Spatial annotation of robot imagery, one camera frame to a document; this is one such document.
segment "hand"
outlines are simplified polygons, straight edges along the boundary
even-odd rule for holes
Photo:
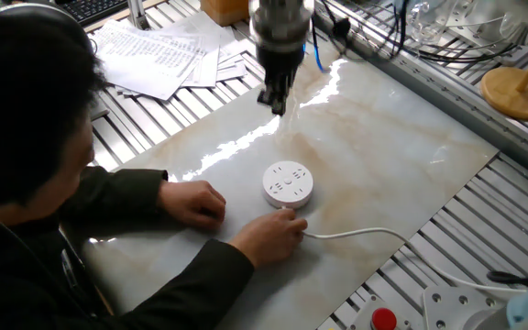
[[[294,220],[293,210],[263,215],[245,225],[229,244],[240,250],[254,268],[288,258],[303,241],[305,219]]]
[[[158,207],[180,223],[207,230],[219,228],[226,216],[226,199],[207,181],[163,181]]]

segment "headphone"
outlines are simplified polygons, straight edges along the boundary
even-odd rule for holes
[[[90,53],[94,53],[91,41],[79,23],[58,5],[46,0],[29,0],[29,2],[12,5],[0,2],[0,17],[37,20],[45,25],[59,29],[60,32],[76,44]]]

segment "person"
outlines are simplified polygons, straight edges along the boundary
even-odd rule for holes
[[[59,223],[174,219],[216,230],[226,199],[205,181],[168,182],[164,170],[87,167],[87,108],[104,86],[95,57],[59,30],[0,18],[0,222],[37,256],[0,228],[0,329],[212,329],[254,270],[290,256],[307,222],[281,210],[227,243],[210,240],[138,307],[111,315],[86,269],[62,257],[70,250]]]

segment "stack of papers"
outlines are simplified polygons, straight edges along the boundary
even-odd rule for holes
[[[205,12],[154,31],[110,20],[92,39],[107,81],[125,95],[168,100],[180,87],[215,87],[247,73],[244,45]]]

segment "keyboard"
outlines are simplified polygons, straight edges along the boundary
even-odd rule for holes
[[[72,0],[59,6],[84,27],[127,8],[127,0]]]

